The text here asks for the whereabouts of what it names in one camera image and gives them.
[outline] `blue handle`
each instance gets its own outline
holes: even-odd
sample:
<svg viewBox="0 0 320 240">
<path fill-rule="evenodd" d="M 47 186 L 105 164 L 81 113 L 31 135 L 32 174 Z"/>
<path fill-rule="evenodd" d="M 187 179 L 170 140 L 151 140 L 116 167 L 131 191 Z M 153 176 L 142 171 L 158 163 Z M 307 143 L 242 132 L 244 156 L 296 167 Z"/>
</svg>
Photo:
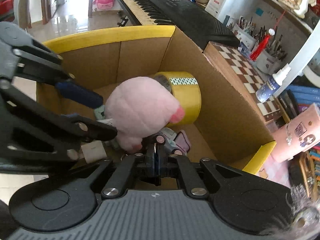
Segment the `blue handle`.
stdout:
<svg viewBox="0 0 320 240">
<path fill-rule="evenodd" d="M 59 82 L 55 84 L 64 98 L 71 99 L 79 104 L 96 109 L 103 105 L 103 97 L 72 82 Z"/>
</svg>

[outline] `gray chair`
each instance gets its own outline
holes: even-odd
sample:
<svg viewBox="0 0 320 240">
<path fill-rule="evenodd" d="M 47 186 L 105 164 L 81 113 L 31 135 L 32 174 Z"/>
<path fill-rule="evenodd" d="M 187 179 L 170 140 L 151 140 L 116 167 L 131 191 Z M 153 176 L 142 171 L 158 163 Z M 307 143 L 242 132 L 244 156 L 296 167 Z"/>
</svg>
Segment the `gray chair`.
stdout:
<svg viewBox="0 0 320 240">
<path fill-rule="evenodd" d="M 14 21 L 20 28 L 26 30 L 30 24 L 30 7 L 29 0 L 13 1 Z"/>
</svg>

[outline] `packing tape roll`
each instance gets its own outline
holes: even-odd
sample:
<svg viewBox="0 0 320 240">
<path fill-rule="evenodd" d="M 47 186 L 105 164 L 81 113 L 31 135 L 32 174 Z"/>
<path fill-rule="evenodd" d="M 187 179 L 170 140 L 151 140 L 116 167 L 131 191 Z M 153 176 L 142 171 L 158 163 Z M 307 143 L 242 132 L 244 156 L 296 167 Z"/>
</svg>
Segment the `packing tape roll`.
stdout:
<svg viewBox="0 0 320 240">
<path fill-rule="evenodd" d="M 186 113 L 176 125 L 193 123 L 201 109 L 201 93 L 196 78 L 189 72 L 158 72 L 154 79 L 177 98 Z"/>
</svg>

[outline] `white figurine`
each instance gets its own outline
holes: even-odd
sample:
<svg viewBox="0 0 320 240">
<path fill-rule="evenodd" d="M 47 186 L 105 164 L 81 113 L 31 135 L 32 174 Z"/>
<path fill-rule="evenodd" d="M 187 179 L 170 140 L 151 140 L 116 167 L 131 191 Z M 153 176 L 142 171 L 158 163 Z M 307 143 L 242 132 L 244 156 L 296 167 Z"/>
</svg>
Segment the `white figurine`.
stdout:
<svg viewBox="0 0 320 240">
<path fill-rule="evenodd" d="M 315 6 L 317 4 L 316 0 L 302 0 L 299 10 L 293 10 L 294 13 L 300 18 L 304 19 L 304 14 L 308 11 L 308 5 Z"/>
</svg>

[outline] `pink plush toy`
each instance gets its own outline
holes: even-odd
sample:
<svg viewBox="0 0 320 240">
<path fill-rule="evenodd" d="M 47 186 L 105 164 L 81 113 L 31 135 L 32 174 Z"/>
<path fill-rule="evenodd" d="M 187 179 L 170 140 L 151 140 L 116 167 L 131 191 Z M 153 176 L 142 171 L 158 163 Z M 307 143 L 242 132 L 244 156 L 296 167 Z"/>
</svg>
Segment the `pink plush toy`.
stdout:
<svg viewBox="0 0 320 240">
<path fill-rule="evenodd" d="M 122 82 L 106 101 L 106 118 L 113 118 L 120 147 L 129 153 L 142 148 L 142 138 L 184 117 L 179 101 L 158 81 L 136 77 Z"/>
</svg>

